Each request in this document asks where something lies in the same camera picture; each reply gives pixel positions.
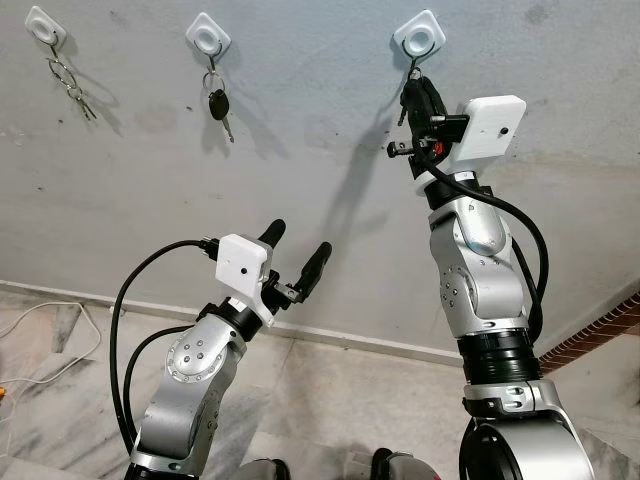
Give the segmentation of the black headed car key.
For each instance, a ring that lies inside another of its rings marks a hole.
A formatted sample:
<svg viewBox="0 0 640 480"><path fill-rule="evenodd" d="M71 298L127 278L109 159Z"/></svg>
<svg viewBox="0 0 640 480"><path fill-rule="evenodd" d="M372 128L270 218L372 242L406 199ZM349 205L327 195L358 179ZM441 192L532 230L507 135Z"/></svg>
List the black headed car key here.
<svg viewBox="0 0 640 480"><path fill-rule="evenodd" d="M234 133L232 129L230 129L228 120L230 100L227 96L227 91L225 91L227 83L225 83L224 79L221 78L218 73L218 70L216 70L214 55L207 55L207 63L209 63L209 68L207 68L204 79L207 82L207 90L209 90L207 105L209 105L210 114L212 119L221 124L225 133L227 133L228 141L234 143L236 142L236 137L234 137Z"/></svg>

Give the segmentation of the grey black robot legs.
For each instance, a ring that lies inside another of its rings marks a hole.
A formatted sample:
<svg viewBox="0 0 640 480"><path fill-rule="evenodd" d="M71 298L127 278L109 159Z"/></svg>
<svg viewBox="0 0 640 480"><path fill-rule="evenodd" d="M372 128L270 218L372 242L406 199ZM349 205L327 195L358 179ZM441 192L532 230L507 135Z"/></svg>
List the grey black robot legs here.
<svg viewBox="0 0 640 480"><path fill-rule="evenodd" d="M284 460L261 458L239 466L230 480L294 479ZM410 453L379 448L372 456L369 480L442 480L442 476L429 463Z"/></svg>

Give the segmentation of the silver key bunch with rings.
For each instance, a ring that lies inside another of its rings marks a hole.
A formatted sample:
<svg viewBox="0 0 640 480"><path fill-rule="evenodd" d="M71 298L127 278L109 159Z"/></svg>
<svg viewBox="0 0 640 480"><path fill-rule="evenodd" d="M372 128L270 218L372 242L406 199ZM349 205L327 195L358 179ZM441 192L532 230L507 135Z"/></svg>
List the silver key bunch with rings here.
<svg viewBox="0 0 640 480"><path fill-rule="evenodd" d="M81 109L82 115L87 122L92 122L92 120L97 120L97 115L95 111L91 108L90 104L86 100L86 95L84 95L84 91L81 86L79 86L78 79L76 78L76 74L74 74L73 70L68 67L67 64L63 63L59 59L58 54L56 52L52 52L50 58L46 58L47 60L47 68L50 69L50 74L55 81L58 81L61 86L63 86L65 93L69 99L72 99L78 105L78 108Z"/></svg>

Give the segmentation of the red brick skirting strip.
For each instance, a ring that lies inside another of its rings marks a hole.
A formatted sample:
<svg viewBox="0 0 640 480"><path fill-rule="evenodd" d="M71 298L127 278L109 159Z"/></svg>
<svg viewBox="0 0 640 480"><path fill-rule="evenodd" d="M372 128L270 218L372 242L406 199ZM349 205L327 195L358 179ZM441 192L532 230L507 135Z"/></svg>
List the red brick skirting strip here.
<svg viewBox="0 0 640 480"><path fill-rule="evenodd" d="M539 357L541 372L549 372L561 369L564 365L571 364L576 358L585 356L595 348L603 346L616 337L623 334L639 334L640 323L640 293L636 291L627 300L618 303L611 311L586 325L579 332L562 340L558 346L549 349L547 353Z"/></svg>

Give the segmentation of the white square wall hook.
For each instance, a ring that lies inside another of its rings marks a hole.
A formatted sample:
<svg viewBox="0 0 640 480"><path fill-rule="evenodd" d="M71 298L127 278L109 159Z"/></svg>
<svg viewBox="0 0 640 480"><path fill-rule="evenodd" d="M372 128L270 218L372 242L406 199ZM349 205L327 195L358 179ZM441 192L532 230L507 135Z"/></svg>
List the white square wall hook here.
<svg viewBox="0 0 640 480"><path fill-rule="evenodd" d="M52 19L41 6L33 5L29 9L24 27L41 44L45 44L56 51L68 38L68 33L55 19Z"/></svg>
<svg viewBox="0 0 640 480"><path fill-rule="evenodd" d="M197 14L193 19L191 26L187 28L186 38L193 49L212 58L224 54L233 42L232 37L205 12Z"/></svg>
<svg viewBox="0 0 640 480"><path fill-rule="evenodd" d="M447 44L447 36L435 14L424 9L398 27L390 41L411 60L422 60L442 50Z"/></svg>

